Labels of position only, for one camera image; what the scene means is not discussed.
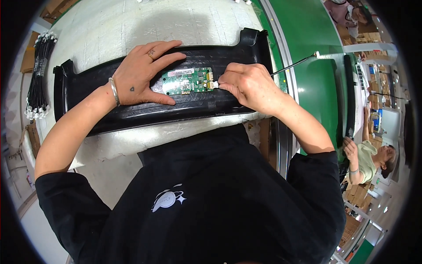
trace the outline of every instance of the bracelet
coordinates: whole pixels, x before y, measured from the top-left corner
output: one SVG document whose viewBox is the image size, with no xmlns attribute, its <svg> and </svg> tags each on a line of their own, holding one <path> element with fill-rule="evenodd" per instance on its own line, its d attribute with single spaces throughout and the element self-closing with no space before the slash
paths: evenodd
<svg viewBox="0 0 422 264">
<path fill-rule="evenodd" d="M 116 85 L 114 84 L 114 80 L 113 78 L 109 78 L 108 81 L 111 84 L 111 89 L 113 90 L 113 94 L 114 94 L 114 99 L 116 99 L 116 105 L 119 107 L 120 106 L 120 100 L 119 100 L 119 96 L 117 95 L 117 89 L 116 89 Z"/>
<path fill-rule="evenodd" d="M 357 168 L 357 170 L 355 170 L 355 171 L 349 171 L 349 175 L 354 175 L 354 174 L 356 174 L 358 171 L 359 171 L 359 168 Z"/>
</svg>

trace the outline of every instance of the person's left hand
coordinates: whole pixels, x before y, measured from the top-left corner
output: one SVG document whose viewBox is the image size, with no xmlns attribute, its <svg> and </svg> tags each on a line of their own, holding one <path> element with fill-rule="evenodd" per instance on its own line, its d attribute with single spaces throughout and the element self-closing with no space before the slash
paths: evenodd
<svg viewBox="0 0 422 264">
<path fill-rule="evenodd" d="M 363 108 L 363 118 L 369 120 L 369 108 L 366 106 Z"/>
<path fill-rule="evenodd" d="M 175 105 L 168 95 L 153 92 L 149 81 L 162 69 L 175 61 L 186 58 L 180 52 L 160 57 L 171 48 L 180 46 L 181 41 L 156 41 L 133 48 L 113 74 L 114 84 L 121 105 L 137 103 L 161 103 Z"/>
</svg>

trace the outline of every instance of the circuit board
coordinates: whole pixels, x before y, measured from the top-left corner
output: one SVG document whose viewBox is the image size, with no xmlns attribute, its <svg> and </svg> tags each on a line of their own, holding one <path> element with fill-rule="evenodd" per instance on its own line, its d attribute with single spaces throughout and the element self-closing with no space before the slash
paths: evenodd
<svg viewBox="0 0 422 264">
<path fill-rule="evenodd" d="M 211 68 L 190 68 L 166 71 L 161 76 L 162 90 L 166 95 L 188 95 L 191 92 L 212 92 L 218 88 Z"/>
</svg>

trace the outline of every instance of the hand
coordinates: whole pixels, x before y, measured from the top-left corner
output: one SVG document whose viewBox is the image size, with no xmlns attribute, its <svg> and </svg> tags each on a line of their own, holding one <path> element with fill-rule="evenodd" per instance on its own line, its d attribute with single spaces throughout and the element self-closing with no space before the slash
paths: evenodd
<svg viewBox="0 0 422 264">
<path fill-rule="evenodd" d="M 240 104 L 263 114 L 276 115 L 283 103 L 284 93 L 261 64 L 230 63 L 218 82 Z"/>
<path fill-rule="evenodd" d="M 343 150 L 344 153 L 346 154 L 347 159 L 350 162 L 357 162 L 357 146 L 356 144 L 353 142 L 353 140 L 351 140 L 348 137 L 345 137 L 343 140 Z"/>
<path fill-rule="evenodd" d="M 365 120 L 369 119 L 369 108 L 366 106 L 363 108 L 363 116 Z"/>
<path fill-rule="evenodd" d="M 149 88 L 149 81 L 160 70 L 175 61 L 186 58 L 186 55 L 180 52 L 160 57 L 169 49 L 181 44 L 181 41 L 176 40 L 156 41 L 136 46 L 131 50 L 113 74 L 120 104 L 153 102 L 175 105 L 176 102 L 170 96 L 153 92 Z"/>
<path fill-rule="evenodd" d="M 367 57 L 366 57 L 366 53 L 362 52 L 362 53 L 360 54 L 360 59 L 361 59 L 363 62 L 365 62 L 365 61 L 366 61 L 366 59 L 367 59 Z"/>
</svg>

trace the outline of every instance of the white label sticker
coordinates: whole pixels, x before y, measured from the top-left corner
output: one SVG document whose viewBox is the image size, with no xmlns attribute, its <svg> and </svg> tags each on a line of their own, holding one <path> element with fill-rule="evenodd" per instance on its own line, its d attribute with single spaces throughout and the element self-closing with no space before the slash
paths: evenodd
<svg viewBox="0 0 422 264">
<path fill-rule="evenodd" d="M 176 76 L 176 75 L 192 74 L 192 73 L 194 73 L 194 72 L 195 72 L 195 70 L 192 68 L 192 69 L 183 69 L 183 70 L 175 70 L 175 71 L 171 71 L 171 72 L 169 72 L 167 75 L 168 75 L 169 77 L 173 77 L 173 76 Z"/>
</svg>

